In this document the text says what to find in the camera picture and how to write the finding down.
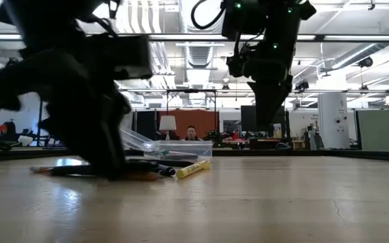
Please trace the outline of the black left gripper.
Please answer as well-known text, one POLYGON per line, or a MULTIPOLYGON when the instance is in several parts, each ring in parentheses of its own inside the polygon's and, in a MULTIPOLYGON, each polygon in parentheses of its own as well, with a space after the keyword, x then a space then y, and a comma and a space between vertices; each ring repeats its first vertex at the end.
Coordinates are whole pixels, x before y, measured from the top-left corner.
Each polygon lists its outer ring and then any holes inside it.
POLYGON ((115 80, 129 77, 132 37, 90 36, 78 49, 50 48, 0 69, 0 109, 18 111, 19 97, 35 92, 47 103, 39 126, 87 165, 65 165, 53 176, 118 180, 127 170, 120 125, 131 112, 115 80))

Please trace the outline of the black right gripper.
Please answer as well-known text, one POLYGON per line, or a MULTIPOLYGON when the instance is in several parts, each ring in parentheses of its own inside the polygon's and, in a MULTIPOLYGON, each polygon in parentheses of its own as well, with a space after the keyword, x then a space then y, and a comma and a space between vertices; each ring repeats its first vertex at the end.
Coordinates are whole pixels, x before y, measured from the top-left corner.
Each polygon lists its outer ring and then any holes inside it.
POLYGON ((226 60, 229 74, 250 78, 259 128, 272 122, 292 90, 290 69, 302 21, 313 13, 227 13, 226 38, 234 53, 226 60))

